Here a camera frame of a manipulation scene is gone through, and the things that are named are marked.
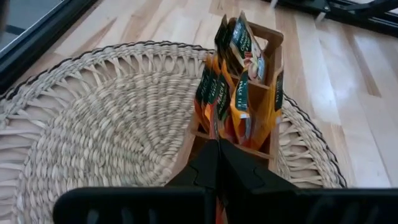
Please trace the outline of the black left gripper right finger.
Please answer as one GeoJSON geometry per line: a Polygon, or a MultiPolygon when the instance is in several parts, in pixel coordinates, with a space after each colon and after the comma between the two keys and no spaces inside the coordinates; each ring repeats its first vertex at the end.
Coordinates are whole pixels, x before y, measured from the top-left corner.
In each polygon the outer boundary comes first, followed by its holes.
{"type": "Polygon", "coordinates": [[[397,189],[299,188],[220,141],[230,223],[397,224],[397,189]]]}

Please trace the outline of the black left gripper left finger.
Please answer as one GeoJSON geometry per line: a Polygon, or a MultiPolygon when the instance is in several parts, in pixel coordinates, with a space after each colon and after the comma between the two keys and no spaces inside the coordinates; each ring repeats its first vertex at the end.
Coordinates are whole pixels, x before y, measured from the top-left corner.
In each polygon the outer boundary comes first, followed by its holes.
{"type": "Polygon", "coordinates": [[[82,187],[64,193],[52,219],[61,223],[215,223],[219,142],[207,141],[163,187],[82,187]]]}

